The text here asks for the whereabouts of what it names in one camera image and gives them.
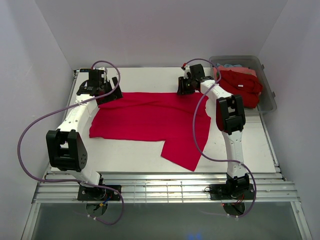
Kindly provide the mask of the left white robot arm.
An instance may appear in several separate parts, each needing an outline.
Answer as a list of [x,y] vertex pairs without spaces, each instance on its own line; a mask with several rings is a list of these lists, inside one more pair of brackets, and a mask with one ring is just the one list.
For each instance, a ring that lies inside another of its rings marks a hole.
[[67,172],[79,181],[79,200],[102,200],[106,194],[103,177],[87,165],[89,159],[81,138],[87,121],[101,104],[122,98],[118,78],[107,78],[107,69],[84,68],[87,75],[76,92],[75,107],[66,115],[63,123],[46,134],[46,144],[50,165]]

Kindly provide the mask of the crimson red t shirt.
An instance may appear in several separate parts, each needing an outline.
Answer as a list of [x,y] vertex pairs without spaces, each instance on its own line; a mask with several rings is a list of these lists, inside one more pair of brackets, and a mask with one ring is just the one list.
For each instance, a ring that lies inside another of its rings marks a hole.
[[[195,171],[201,154],[193,138],[193,116],[202,94],[125,92],[123,98],[101,104],[89,129],[90,138],[159,142],[161,157]],[[195,135],[203,151],[211,117],[204,99],[196,115]]]

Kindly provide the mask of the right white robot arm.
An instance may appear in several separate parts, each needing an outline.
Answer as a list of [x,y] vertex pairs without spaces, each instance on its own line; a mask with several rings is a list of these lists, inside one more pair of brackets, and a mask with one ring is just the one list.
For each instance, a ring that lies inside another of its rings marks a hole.
[[[217,163],[227,163],[226,183],[213,184],[209,192],[222,198],[237,199],[243,197],[251,187],[249,170],[244,165],[242,134],[246,123],[243,99],[240,95],[234,95],[219,85],[220,79],[206,76],[201,64],[188,66],[184,63],[181,67],[184,76],[178,78],[178,95],[193,94],[198,91],[202,94],[198,101],[192,118],[192,136],[195,146],[202,157]],[[227,159],[219,160],[206,156],[200,149],[196,137],[196,116],[198,108],[208,97],[215,103],[215,122],[221,131]]]

